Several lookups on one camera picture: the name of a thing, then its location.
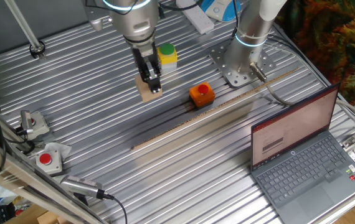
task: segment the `emergency stop button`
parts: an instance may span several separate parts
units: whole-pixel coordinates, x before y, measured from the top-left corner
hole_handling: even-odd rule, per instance
[[[200,94],[205,95],[205,94],[208,93],[208,91],[209,91],[209,88],[208,88],[207,85],[201,84],[201,85],[198,86],[198,92]]]
[[[215,93],[207,82],[190,88],[189,94],[198,108],[212,104],[215,99]]]
[[[52,156],[48,153],[43,153],[40,157],[39,157],[39,161],[41,164],[44,165],[49,165],[52,163]]]

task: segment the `red button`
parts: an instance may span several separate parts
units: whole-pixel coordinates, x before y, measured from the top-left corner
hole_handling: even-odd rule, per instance
[[[16,211],[16,216],[20,215],[22,212],[23,212],[23,210],[18,209],[18,210]]]
[[[198,92],[200,92],[202,95],[207,94],[209,91],[209,88],[207,85],[199,85],[198,86]]]
[[[49,165],[52,162],[52,156],[48,153],[44,153],[39,157],[41,164]]]

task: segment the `metal rod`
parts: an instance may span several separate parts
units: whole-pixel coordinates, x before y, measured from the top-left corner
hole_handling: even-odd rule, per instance
[[[18,8],[16,2],[14,0],[4,0],[9,7],[11,13],[13,13],[14,18],[20,25],[22,31],[26,34],[29,42],[31,45],[37,50],[41,49],[42,46],[40,45],[38,39],[35,37],[34,33],[32,32],[31,28],[29,27],[26,19],[22,15],[20,9]]]

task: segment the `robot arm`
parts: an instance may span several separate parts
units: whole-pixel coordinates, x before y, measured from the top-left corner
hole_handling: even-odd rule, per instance
[[[114,28],[123,35],[132,49],[142,81],[156,93],[161,89],[161,69],[155,47],[155,27],[158,22],[157,0],[82,0],[111,9],[88,8],[86,13],[95,30],[102,29],[102,19],[110,16]]]

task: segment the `wooden block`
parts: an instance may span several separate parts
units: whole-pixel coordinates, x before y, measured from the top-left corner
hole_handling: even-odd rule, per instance
[[[57,221],[58,217],[59,216],[53,212],[46,212],[45,214],[39,216],[37,219],[39,224],[59,224],[59,221]]]
[[[63,218],[63,217],[58,217],[58,218],[57,218],[57,221],[59,221],[59,224],[73,224],[72,222],[66,220],[66,219]]]
[[[38,224],[37,218],[46,212],[46,209],[33,204],[19,216],[10,219],[5,224]]]
[[[161,97],[163,95],[162,89],[157,93],[152,93],[150,91],[150,88],[148,88],[147,83],[145,83],[141,80],[140,75],[135,75],[135,83],[136,83],[136,86],[138,87],[138,91],[141,95],[141,99],[143,99],[143,103],[147,103],[147,102],[149,102],[153,99],[157,99],[158,97]]]

